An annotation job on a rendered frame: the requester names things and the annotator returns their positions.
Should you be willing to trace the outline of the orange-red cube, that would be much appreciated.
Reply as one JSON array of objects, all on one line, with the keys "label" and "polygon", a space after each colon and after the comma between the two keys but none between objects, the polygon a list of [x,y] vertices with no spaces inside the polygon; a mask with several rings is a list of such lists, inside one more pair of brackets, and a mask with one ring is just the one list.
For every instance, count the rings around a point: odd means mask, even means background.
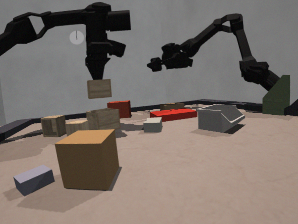
[{"label": "orange-red cube", "polygon": [[[115,103],[118,102],[118,103]],[[127,101],[114,101],[107,103],[107,107],[111,109],[119,109],[120,118],[130,118],[131,116],[131,103]]]}]

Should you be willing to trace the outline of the black metal overhead frame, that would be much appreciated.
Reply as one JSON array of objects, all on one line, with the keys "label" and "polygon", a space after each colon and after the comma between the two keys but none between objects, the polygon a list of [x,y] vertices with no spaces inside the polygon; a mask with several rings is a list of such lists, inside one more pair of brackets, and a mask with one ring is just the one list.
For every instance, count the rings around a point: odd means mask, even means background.
[{"label": "black metal overhead frame", "polygon": [[295,102],[293,102],[293,103],[288,107],[288,109],[293,109],[293,110],[298,109],[298,99],[297,99]]}]

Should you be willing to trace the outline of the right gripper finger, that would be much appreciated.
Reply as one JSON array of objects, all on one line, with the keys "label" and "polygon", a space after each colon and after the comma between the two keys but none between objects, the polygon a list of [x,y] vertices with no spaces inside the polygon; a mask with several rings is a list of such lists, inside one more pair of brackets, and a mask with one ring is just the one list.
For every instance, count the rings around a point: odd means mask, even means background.
[{"label": "right gripper finger", "polygon": [[180,53],[175,53],[173,56],[167,60],[162,61],[162,64],[178,69],[182,67]]},{"label": "right gripper finger", "polygon": [[155,72],[159,71],[157,58],[153,58],[152,62],[147,64],[147,67],[151,68]]}]

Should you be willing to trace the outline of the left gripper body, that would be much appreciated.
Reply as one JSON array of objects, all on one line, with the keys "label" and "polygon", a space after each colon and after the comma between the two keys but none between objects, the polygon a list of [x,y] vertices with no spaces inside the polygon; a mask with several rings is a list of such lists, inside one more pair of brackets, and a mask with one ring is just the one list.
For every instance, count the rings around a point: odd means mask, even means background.
[{"label": "left gripper body", "polygon": [[[104,42],[107,33],[101,29],[91,29],[86,31],[86,52],[85,65],[88,64],[88,58],[107,58],[107,54],[110,56],[114,53],[113,45],[110,42]],[[103,43],[91,43],[91,42],[103,42]],[[101,53],[101,54],[98,54]]]}]

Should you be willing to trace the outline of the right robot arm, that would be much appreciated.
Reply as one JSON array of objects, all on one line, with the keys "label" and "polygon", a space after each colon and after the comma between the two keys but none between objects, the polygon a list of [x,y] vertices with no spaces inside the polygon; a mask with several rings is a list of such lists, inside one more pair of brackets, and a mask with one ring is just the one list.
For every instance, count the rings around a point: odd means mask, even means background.
[{"label": "right robot arm", "polygon": [[[223,25],[226,21],[230,21],[230,27]],[[247,82],[260,84],[269,91],[280,77],[275,75],[271,70],[268,70],[269,65],[267,62],[257,62],[252,56],[244,32],[243,16],[241,14],[229,14],[221,19],[215,19],[211,25],[204,29],[195,38],[188,39],[181,45],[169,43],[162,46],[162,60],[165,59],[166,56],[173,56],[173,54],[181,52],[182,50],[187,53],[188,66],[192,67],[193,59],[190,58],[199,51],[202,44],[220,31],[233,33],[236,36],[241,57],[243,59],[242,61],[239,61],[241,77]]]}]

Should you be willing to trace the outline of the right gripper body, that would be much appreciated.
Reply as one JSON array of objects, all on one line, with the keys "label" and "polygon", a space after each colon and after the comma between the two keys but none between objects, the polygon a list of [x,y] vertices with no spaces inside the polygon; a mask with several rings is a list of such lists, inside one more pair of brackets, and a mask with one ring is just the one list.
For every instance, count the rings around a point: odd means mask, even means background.
[{"label": "right gripper body", "polygon": [[[189,65],[187,53],[186,52],[179,52],[179,53],[180,53],[180,57],[181,57],[180,58],[181,59],[181,68],[187,68],[188,65]],[[158,67],[159,67],[158,69],[159,69],[159,71],[162,70],[163,63],[161,63],[161,62],[164,61],[164,60],[167,60],[167,59],[169,59],[171,57],[172,57],[171,55],[170,56],[166,56],[165,59],[163,59],[163,60],[161,60],[159,57],[157,57],[157,63],[158,63]],[[166,69],[174,69],[174,68],[169,67],[169,66],[166,66]]]}]

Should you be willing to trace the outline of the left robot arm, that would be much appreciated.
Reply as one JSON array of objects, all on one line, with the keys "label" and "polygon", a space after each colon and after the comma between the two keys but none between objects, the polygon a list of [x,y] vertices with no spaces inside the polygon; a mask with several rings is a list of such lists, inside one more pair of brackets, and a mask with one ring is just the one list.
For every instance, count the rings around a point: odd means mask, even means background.
[{"label": "left robot arm", "polygon": [[[41,17],[44,27],[36,34],[29,16]],[[106,19],[107,17],[107,19]],[[86,31],[101,29],[104,31],[127,31],[131,30],[130,11],[112,11],[111,5],[96,2],[82,10],[63,12],[44,12],[41,14],[25,13],[14,17],[6,25],[4,33],[0,35],[0,56],[16,44],[27,44],[43,37],[47,30],[56,26],[86,25]],[[125,52],[125,44],[109,40],[107,35],[104,42],[113,45],[115,56],[122,57]]]}]

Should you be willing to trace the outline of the red flat block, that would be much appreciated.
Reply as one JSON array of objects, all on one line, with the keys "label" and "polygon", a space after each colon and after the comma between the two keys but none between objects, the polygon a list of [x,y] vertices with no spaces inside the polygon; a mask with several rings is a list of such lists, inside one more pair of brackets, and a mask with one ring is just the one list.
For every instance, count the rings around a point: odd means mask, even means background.
[{"label": "red flat block", "polygon": [[162,117],[162,122],[197,117],[196,110],[187,108],[150,112],[150,118]]}]

